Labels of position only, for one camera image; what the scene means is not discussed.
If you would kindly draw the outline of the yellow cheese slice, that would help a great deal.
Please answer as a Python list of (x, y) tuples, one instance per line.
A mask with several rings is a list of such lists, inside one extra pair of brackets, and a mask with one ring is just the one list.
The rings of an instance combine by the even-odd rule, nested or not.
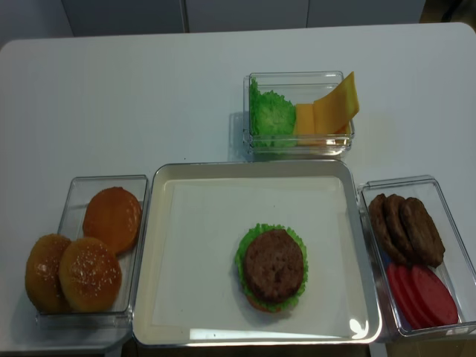
[(346, 127), (359, 112), (354, 72), (325, 97), (316, 100), (312, 109), (317, 134), (335, 134)]

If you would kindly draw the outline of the clear lettuce cheese container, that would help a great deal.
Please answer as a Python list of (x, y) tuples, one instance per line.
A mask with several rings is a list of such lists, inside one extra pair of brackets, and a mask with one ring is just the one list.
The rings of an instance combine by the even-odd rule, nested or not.
[[(297, 104), (313, 104), (316, 100), (325, 97), (339, 83), (344, 80), (340, 71), (311, 71), (311, 72), (269, 72), (251, 73), (243, 80), (243, 124), (242, 136), (246, 152), (255, 161), (286, 160), (286, 159), (314, 159), (338, 158), (342, 159), (350, 151), (355, 137), (353, 122), (335, 134), (278, 136), (278, 141), (295, 140), (294, 147), (254, 147), (251, 134), (251, 116), (249, 86), (251, 78), (257, 81), (261, 93), (271, 91), (283, 95), (286, 100)], [(325, 140), (323, 146), (298, 146), (299, 139)]]

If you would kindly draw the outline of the yellow cheese slices in container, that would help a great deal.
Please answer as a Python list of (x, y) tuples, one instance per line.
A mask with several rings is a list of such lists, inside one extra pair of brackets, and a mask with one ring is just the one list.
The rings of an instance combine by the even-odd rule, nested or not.
[[(314, 135), (315, 134), (315, 120), (313, 115), (312, 104), (297, 104), (295, 106), (296, 121), (293, 135)], [(299, 139), (298, 146), (323, 146), (326, 145), (325, 140), (312, 140), (309, 138)]]

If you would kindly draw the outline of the green lettuce in container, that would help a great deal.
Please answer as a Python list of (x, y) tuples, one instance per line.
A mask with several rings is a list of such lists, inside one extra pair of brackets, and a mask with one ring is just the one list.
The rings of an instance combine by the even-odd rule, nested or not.
[(296, 113), (292, 102), (273, 90), (261, 93), (253, 77), (249, 100), (254, 147), (294, 147), (295, 140), (277, 140), (278, 136), (293, 136)]

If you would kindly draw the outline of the metal baking tray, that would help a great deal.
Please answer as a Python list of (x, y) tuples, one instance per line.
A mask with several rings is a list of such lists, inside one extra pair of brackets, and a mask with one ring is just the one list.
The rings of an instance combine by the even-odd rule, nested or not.
[[(234, 256), (258, 223), (309, 262), (296, 307), (252, 307)], [(155, 174), (132, 322), (150, 347), (369, 344), (382, 331), (353, 177), (338, 160), (168, 164)]]

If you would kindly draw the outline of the green lettuce leaf on burger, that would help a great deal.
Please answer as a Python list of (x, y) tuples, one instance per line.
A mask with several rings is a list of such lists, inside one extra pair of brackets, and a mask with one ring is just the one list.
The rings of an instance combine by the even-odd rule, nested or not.
[[(244, 270), (243, 270), (243, 260), (245, 256), (245, 251), (247, 247), (253, 242), (257, 236), (265, 231), (269, 231), (272, 229), (284, 229), (286, 232), (292, 236), (295, 242), (299, 245), (304, 258), (304, 278), (301, 287), (298, 289), (297, 294), (293, 297), (289, 298), (288, 300), (282, 303), (264, 303), (261, 300), (256, 298), (251, 290), (247, 287), (245, 282)], [(239, 246), (237, 252), (235, 253), (234, 258), (235, 265), (237, 267), (237, 274), (239, 278), (239, 282), (242, 288), (243, 294), (248, 299), (248, 302), (255, 308), (260, 311), (270, 312), (270, 313), (277, 313), (281, 312), (286, 309), (291, 309), (298, 304), (300, 296), (305, 292), (306, 289), (306, 282), (308, 280), (308, 272), (309, 272), (309, 265), (307, 261), (307, 250), (304, 244), (304, 241), (293, 231), (290, 227), (284, 227), (282, 225), (269, 225), (265, 223), (258, 223), (255, 227), (250, 228), (249, 231), (245, 234), (245, 236), (239, 242)]]

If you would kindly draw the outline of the brown meat patty on burger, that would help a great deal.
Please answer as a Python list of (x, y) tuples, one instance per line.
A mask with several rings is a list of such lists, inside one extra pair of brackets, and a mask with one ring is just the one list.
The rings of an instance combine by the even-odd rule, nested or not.
[(264, 303), (282, 303), (298, 293), (304, 278), (304, 258), (286, 230), (272, 229), (257, 236), (243, 260), (245, 282)]

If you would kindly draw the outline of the flat orange bun bottom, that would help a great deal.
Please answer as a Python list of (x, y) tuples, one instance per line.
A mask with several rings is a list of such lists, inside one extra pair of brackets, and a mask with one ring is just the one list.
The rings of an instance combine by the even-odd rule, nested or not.
[(100, 240), (115, 255), (121, 255), (135, 245), (141, 216), (141, 205), (134, 195), (122, 187), (110, 187), (89, 202), (83, 234)]

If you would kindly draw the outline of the clear bun container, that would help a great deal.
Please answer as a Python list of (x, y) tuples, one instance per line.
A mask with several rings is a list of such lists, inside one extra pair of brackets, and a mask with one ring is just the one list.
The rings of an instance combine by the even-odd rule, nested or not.
[(145, 175), (73, 178), (68, 190), (58, 233), (72, 240), (83, 237), (83, 223), (90, 201), (101, 190), (112, 187), (121, 187), (130, 192), (138, 200), (141, 208), (136, 243), (118, 256), (122, 272), (118, 296), (112, 307), (104, 312), (68, 312), (58, 314), (37, 312), (36, 322), (45, 329), (105, 329), (109, 327), (130, 327), (132, 325), (140, 264), (144, 249), (145, 219), (149, 204), (148, 178)]

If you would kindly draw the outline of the right sesame bun top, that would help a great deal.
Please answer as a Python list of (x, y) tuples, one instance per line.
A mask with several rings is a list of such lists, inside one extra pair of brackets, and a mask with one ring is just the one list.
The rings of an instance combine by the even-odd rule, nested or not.
[(58, 276), (70, 307), (84, 313), (110, 309), (122, 284), (118, 259), (93, 237), (77, 239), (65, 249)]

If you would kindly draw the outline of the sesame bun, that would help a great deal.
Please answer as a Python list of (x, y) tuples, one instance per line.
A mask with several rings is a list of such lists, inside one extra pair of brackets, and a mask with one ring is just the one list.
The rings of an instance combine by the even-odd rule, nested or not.
[(70, 307), (84, 313), (110, 309), (122, 284), (118, 259), (93, 237), (77, 239), (65, 249), (58, 276)]
[(40, 237), (32, 247), (25, 270), (25, 290), (39, 312), (62, 314), (71, 307), (58, 276), (60, 260), (71, 240), (60, 234)]

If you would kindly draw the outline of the right brown meat patty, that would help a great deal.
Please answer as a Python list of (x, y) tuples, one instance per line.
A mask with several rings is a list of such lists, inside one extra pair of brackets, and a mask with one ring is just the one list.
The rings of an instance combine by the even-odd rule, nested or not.
[(433, 268), (440, 266), (446, 249), (424, 204), (414, 197), (405, 199), (400, 205), (399, 215), (419, 261)]

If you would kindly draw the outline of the left sesame bun top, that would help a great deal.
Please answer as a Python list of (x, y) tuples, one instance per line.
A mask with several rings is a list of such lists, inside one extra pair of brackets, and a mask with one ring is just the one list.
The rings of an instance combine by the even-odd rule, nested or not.
[(62, 314), (71, 307), (58, 276), (60, 260), (71, 240), (60, 234), (40, 237), (32, 247), (25, 270), (25, 290), (39, 312)]

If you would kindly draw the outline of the middle red tomato slice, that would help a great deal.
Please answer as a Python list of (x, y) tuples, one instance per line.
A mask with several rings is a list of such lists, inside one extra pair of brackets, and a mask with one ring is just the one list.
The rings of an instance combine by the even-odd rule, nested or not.
[(435, 327), (437, 325), (436, 320), (428, 314), (423, 302), (417, 297), (409, 269), (406, 266), (397, 266), (396, 278), (399, 282), (404, 303), (401, 310), (407, 322), (413, 329)]

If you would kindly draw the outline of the clear patty tomato container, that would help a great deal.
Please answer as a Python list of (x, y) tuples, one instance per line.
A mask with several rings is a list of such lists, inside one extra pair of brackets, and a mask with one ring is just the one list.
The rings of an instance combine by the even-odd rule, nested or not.
[[(369, 205), (380, 193), (388, 197), (396, 194), (408, 199), (419, 199), (434, 221), (446, 249), (443, 263), (437, 268), (419, 261), (406, 265), (395, 264), (380, 246), (373, 233)], [(463, 337), (475, 333), (475, 268), (460, 237), (453, 216), (437, 180), (432, 176), (414, 176), (380, 181), (369, 181), (357, 189), (358, 207), (364, 229), (367, 250), (382, 314), (383, 327), (380, 339), (392, 341), (403, 338), (422, 340), (430, 338)], [(458, 322), (452, 325), (412, 329), (398, 307), (390, 290), (387, 266), (406, 266), (411, 272), (414, 265), (425, 266), (435, 273), (449, 290), (457, 306)]]

